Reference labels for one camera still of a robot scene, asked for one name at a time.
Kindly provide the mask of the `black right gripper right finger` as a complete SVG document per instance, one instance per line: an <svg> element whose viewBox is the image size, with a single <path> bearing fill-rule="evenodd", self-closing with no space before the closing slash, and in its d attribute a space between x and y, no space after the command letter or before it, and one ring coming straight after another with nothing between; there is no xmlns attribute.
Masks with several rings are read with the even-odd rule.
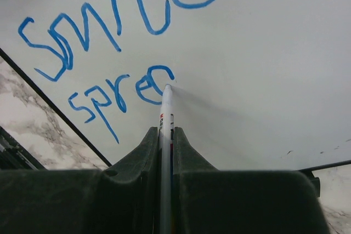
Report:
<svg viewBox="0 0 351 234"><path fill-rule="evenodd" d="M221 171L174 131L176 233L329 233L314 185L298 171Z"/></svg>

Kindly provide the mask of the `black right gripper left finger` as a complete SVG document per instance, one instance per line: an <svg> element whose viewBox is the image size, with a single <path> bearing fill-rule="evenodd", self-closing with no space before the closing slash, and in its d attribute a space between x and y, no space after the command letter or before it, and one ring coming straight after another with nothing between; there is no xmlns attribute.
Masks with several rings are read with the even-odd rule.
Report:
<svg viewBox="0 0 351 234"><path fill-rule="evenodd" d="M157 136L105 170L1 170L1 233L152 233Z"/></svg>

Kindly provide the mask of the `white marker pen blue cap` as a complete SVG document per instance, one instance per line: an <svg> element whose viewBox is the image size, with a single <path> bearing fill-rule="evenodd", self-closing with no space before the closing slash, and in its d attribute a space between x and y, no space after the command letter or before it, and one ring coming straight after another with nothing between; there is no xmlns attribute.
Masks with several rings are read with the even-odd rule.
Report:
<svg viewBox="0 0 351 234"><path fill-rule="evenodd" d="M161 150L161 177L160 177L160 233L171 233L172 210L172 88L166 85L161 101L160 128L158 143Z"/></svg>

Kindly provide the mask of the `white whiteboard with black rim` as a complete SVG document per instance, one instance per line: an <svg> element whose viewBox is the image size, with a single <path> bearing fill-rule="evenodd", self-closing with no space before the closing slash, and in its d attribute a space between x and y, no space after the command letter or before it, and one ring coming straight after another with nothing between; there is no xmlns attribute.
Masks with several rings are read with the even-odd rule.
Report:
<svg viewBox="0 0 351 234"><path fill-rule="evenodd" d="M1 49L111 163L167 84L219 169L350 161L350 0L1 0Z"/></svg>

